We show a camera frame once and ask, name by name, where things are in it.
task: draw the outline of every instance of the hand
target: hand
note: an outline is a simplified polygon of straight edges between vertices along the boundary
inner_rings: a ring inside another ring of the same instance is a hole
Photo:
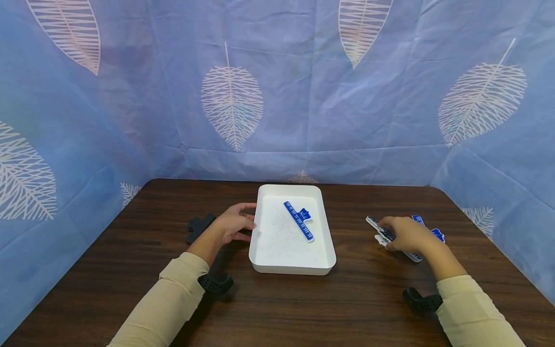
[[[430,247],[443,245],[427,227],[410,217],[384,217],[378,225],[389,226],[395,234],[395,240],[386,245],[389,251],[401,251],[422,254]]]
[[[255,203],[233,205],[216,218],[212,225],[221,230],[223,244],[230,243],[232,240],[250,241],[250,236],[239,233],[239,231],[242,229],[253,230],[256,227],[254,216],[243,213],[243,210],[252,208],[256,208]]]

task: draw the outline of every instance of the white tray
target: white tray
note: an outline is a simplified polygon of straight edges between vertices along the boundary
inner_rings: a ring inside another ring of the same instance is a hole
[[[314,236],[307,242],[283,205],[310,213],[306,224]],[[249,259],[256,271],[268,274],[326,275],[336,257],[327,225],[322,192],[313,185],[265,184],[258,189],[258,206],[250,243]]]

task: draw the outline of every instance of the black wrist device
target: black wrist device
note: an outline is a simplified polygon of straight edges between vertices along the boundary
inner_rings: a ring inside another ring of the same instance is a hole
[[[407,303],[408,307],[417,314],[435,313],[443,299],[439,294],[429,295],[425,298],[420,295],[418,290],[413,287],[403,290],[403,300]]]

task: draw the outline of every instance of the beige sleeve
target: beige sleeve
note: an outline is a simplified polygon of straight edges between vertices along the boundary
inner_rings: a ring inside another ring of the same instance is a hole
[[[525,347],[489,296],[468,275],[437,283],[437,316],[453,347]]]
[[[169,346],[199,305],[204,289],[197,278],[208,270],[208,264],[192,253],[170,261],[108,346]]]

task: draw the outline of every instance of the person's right hand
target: person's right hand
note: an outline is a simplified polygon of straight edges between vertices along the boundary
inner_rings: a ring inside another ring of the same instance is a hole
[[[389,251],[422,254],[429,247],[443,244],[427,227],[410,217],[384,217],[378,225],[390,227],[395,234],[395,240],[386,245]]]

